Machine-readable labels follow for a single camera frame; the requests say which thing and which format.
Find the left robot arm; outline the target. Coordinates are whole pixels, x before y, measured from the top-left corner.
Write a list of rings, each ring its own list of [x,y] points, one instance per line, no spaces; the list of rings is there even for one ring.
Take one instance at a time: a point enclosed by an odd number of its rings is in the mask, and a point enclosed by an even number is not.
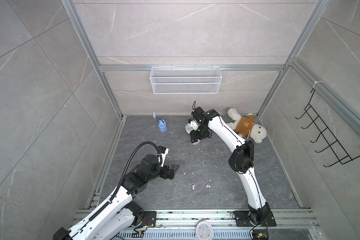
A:
[[[128,170],[135,154],[145,145],[153,146],[156,154],[146,155],[141,162]],[[122,172],[112,193],[91,213],[69,229],[60,228],[54,240],[111,240],[130,226],[137,226],[143,219],[144,210],[133,200],[146,189],[148,182],[162,178],[173,179],[179,165],[165,165],[169,150],[153,142],[139,144]]]

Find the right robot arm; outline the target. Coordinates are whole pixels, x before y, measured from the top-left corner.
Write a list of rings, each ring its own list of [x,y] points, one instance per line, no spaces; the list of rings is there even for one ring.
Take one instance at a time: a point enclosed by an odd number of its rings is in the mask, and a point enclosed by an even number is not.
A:
[[[245,188],[248,198],[248,219],[253,226],[262,224],[272,211],[264,198],[254,170],[255,146],[251,140],[245,140],[234,132],[214,109],[204,111],[193,104],[192,117],[188,120],[186,131],[191,142],[197,145],[200,140],[217,134],[232,152],[228,163],[236,172]]]

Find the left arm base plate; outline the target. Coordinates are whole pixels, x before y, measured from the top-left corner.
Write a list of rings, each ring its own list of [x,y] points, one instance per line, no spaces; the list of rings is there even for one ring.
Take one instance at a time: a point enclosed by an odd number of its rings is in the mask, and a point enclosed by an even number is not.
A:
[[[139,214],[135,217],[131,227],[155,227],[157,220],[157,212],[156,211],[144,211],[142,214]]]

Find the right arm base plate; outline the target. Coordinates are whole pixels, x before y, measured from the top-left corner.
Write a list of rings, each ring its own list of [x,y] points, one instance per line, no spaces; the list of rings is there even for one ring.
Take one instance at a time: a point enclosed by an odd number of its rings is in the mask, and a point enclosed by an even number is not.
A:
[[[250,211],[234,211],[232,218],[236,222],[237,227],[276,227],[277,223],[272,212],[259,217]]]

